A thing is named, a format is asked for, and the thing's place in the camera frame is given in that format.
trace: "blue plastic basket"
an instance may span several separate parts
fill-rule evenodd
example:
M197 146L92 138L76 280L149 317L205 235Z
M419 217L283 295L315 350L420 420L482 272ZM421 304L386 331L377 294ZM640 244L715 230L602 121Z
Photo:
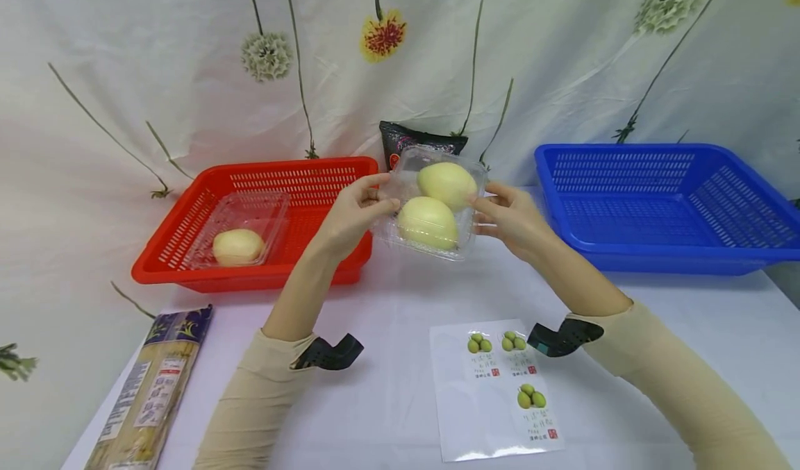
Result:
M536 150L547 216L608 271L738 276L800 260L800 212L709 144L553 144Z

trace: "person's left hand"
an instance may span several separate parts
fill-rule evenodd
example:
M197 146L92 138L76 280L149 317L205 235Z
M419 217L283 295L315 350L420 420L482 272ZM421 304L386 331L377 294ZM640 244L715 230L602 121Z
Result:
M375 219L400 208L399 200L381 200L374 188L388 182L389 177L389 174L363 176L344 187L311 243L333 256L337 263L346 259Z

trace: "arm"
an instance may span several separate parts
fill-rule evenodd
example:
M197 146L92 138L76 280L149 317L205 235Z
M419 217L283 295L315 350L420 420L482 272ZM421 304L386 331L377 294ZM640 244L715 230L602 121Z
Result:
M502 240L573 312L604 334L584 345L637 387L689 446L700 470L790 469L774 440L730 386L641 303L633 303L548 227L523 191L496 183L478 198L478 234Z
M333 272L375 218L399 206L378 202L372 187L387 179L365 176L339 194L217 403L195 470L261 470L269 464L290 408L311 381L312 369L295 368L316 338L312 329Z

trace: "plastic clamshell box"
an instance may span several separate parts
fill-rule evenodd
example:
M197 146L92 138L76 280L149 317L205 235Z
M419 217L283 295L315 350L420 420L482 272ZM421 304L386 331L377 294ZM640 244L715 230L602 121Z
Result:
M488 172L480 163L470 161L462 156L443 153L423 145L408 147L405 148L400 155L398 164L394 170L391 171L391 179L381 187L380 194L382 197L399 199L401 203L400 211L393 217L378 221L374 225L372 231L375 237L385 240L385 242L390 244L405 246L417 250L418 252L438 256L438 258L446 260L464 260L474 244L474 209L472 207L467 206L457 212L452 212L447 208L448 211L453 214L456 225L457 235L454 235L454 239L445 237L445 235L438 235L439 231L446 230L444 228L446 226L436 224L436 222L431 221L430 218L412 218L411 222L416 224L415 232L421 233L422 237L426 237L429 243L410 240L409 238L415 237L415 235L410 235L407 230L404 232L399 225L401 216L407 214L403 211L407 203L414 198L424 196L417 182L420 171L427 166L436 165L437 163L454 163L462 167L475 180L475 184L477 185L475 195L483 196ZM447 245L452 242L454 242L452 249L441 249L431 245Z
M237 266L261 265L279 241L285 229L286 209L291 196L279 191L231 192L223 197L194 240L186 264L189 270L224 267L213 253L214 239L218 234L246 228L261 237L264 246L257 258Z

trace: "white table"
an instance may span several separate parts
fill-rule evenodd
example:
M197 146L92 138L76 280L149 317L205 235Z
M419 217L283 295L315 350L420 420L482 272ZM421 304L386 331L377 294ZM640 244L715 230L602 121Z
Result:
M731 383L800 469L800 312L763 272L739 278L612 275ZM217 398L277 292L214 296L214 321L159 469L189 469ZM201 305L176 292L170 309ZM270 469L443 469L428 329L521 318L558 328L567 309L529 266L494 239L451 263L375 243L359 284L335 287L317 332L352 333L365 350L350 369L320 371L291 411ZM122 372L63 469L83 469L127 375ZM635 388L579 351L542 358L567 449L459 469L690 469L672 428Z

